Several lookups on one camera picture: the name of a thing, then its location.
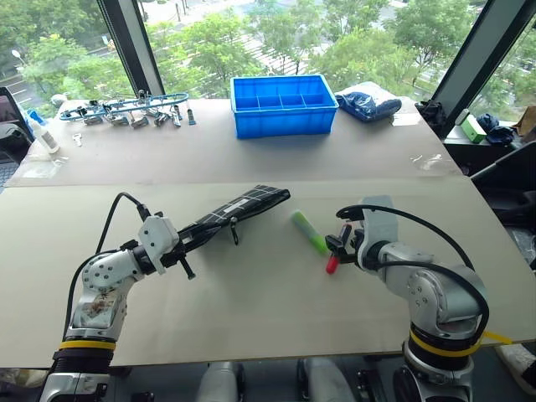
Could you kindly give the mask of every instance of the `blue plastic bin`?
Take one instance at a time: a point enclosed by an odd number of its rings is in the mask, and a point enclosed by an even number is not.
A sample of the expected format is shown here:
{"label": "blue plastic bin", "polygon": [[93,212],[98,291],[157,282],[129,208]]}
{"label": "blue plastic bin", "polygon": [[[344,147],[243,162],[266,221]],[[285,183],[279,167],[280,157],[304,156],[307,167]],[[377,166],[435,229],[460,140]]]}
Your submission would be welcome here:
{"label": "blue plastic bin", "polygon": [[338,108],[323,75],[231,79],[238,138],[322,134]]}

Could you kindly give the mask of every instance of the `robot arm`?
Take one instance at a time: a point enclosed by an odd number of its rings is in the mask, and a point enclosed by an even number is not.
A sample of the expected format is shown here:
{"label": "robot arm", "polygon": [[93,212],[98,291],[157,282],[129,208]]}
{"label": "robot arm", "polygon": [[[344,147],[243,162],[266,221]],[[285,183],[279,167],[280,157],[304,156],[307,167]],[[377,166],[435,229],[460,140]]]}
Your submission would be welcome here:
{"label": "robot arm", "polygon": [[[389,197],[364,202],[392,209]],[[363,230],[356,230],[351,241],[355,253],[349,255],[341,240],[331,235],[326,238],[328,248],[341,263],[353,262],[408,302],[410,337],[403,346],[407,367],[395,375],[397,400],[426,401],[440,395],[453,402],[471,401],[470,354],[488,315],[477,273],[466,265],[444,268],[435,264],[433,255],[399,242],[393,214],[357,205],[338,216],[361,221]],[[468,261],[465,253],[462,258]]]}
{"label": "robot arm", "polygon": [[141,244],[95,255],[82,267],[82,296],[44,384],[42,402],[97,401],[106,394],[109,366],[126,315],[126,296],[145,275],[163,274],[185,260],[182,240],[168,218],[150,215],[139,233]]}

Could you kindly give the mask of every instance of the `red marker cap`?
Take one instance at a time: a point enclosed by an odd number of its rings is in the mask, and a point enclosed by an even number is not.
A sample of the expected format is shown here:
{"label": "red marker cap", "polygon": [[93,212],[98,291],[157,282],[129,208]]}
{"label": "red marker cap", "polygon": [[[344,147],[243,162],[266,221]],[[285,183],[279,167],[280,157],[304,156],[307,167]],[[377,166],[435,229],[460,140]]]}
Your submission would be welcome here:
{"label": "red marker cap", "polygon": [[327,265],[326,265],[326,272],[329,275],[332,275],[337,270],[337,267],[338,267],[338,258],[337,257],[329,257],[329,261],[327,262]]}

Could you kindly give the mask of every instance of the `green marker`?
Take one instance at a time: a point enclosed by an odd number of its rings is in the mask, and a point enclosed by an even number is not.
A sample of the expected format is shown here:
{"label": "green marker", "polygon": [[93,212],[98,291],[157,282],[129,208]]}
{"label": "green marker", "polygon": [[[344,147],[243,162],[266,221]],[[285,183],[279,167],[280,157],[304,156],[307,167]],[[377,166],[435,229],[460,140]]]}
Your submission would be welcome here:
{"label": "green marker", "polygon": [[292,222],[300,228],[302,233],[307,236],[311,244],[321,255],[329,255],[329,249],[326,246],[326,240],[312,226],[305,215],[299,209],[292,213]]}

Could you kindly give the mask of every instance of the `white bottle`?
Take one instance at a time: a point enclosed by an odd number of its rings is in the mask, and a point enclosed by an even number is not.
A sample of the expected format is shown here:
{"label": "white bottle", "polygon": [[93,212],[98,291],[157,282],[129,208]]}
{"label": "white bottle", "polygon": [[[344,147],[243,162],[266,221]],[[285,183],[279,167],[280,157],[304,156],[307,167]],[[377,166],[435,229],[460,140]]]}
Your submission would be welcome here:
{"label": "white bottle", "polygon": [[55,153],[59,150],[59,145],[56,140],[52,137],[49,131],[46,129],[46,126],[41,126],[36,120],[29,118],[30,126],[32,127],[33,135],[41,143],[44,149],[48,153]]}

